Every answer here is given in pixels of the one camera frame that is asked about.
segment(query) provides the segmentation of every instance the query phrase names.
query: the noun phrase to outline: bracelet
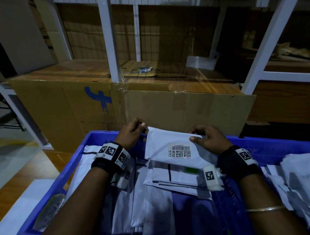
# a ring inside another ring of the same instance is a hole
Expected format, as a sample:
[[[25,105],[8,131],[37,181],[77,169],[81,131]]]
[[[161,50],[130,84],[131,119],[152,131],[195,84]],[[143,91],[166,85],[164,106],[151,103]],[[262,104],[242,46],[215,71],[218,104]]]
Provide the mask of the bracelet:
[[[274,211],[274,210],[280,210],[286,208],[285,206],[272,206],[272,207],[266,207],[266,208],[260,208],[260,209],[248,209],[247,212],[262,212],[262,211]]]

